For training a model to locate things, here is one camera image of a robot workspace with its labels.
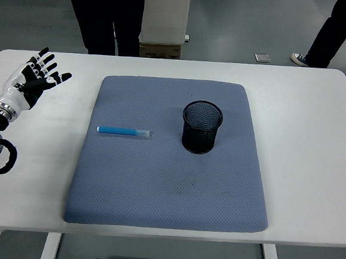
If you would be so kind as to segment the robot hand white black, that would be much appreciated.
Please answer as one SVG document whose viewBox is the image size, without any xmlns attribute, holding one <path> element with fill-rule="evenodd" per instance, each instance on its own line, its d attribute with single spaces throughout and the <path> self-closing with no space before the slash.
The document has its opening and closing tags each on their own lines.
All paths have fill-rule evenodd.
<svg viewBox="0 0 346 259">
<path fill-rule="evenodd" d="M 46 47 L 20 65 L 3 86 L 0 105 L 20 114 L 33 108 L 44 91 L 72 78 L 71 73 L 61 74 L 55 70 L 57 63 L 54 57 Z"/>
</svg>

